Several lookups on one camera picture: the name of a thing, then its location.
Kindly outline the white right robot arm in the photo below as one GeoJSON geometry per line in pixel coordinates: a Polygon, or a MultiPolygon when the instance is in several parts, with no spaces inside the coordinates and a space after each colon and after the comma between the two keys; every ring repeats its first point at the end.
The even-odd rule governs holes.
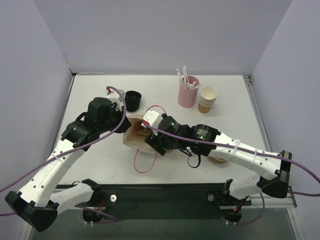
{"type": "Polygon", "coordinates": [[[218,158],[252,171],[243,179],[226,181],[221,197],[227,204],[254,194],[287,197],[291,165],[281,160],[279,153],[254,148],[204,124],[180,124],[165,113],[148,111],[141,125],[151,130],[144,141],[161,156],[179,150],[188,157],[218,158]]]}

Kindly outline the pink and cream paper bag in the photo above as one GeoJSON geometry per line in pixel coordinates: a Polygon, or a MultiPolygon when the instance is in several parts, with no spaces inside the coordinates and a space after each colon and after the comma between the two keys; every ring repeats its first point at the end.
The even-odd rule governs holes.
{"type": "Polygon", "coordinates": [[[133,159],[133,167],[135,171],[138,172],[139,174],[146,174],[154,167],[157,160],[157,152],[151,146],[145,143],[144,139],[133,137],[133,125],[138,120],[143,120],[143,115],[136,113],[128,116],[127,118],[131,123],[131,127],[123,134],[122,142],[125,146],[136,150],[134,159],[133,159]],[[148,170],[144,170],[144,171],[138,170],[136,166],[136,160],[139,152],[145,153],[145,154],[154,154],[153,163],[148,170]]]}

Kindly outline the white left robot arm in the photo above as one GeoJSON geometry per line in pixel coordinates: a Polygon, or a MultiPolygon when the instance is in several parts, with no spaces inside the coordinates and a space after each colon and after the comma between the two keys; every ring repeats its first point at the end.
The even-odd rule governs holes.
{"type": "Polygon", "coordinates": [[[5,201],[13,212],[38,232],[49,228],[57,216],[82,203],[95,206],[103,198],[101,186],[91,179],[54,193],[56,186],[100,135],[124,133],[131,126],[120,96],[96,97],[75,121],[67,125],[45,165],[18,191],[10,191],[5,201]]]}

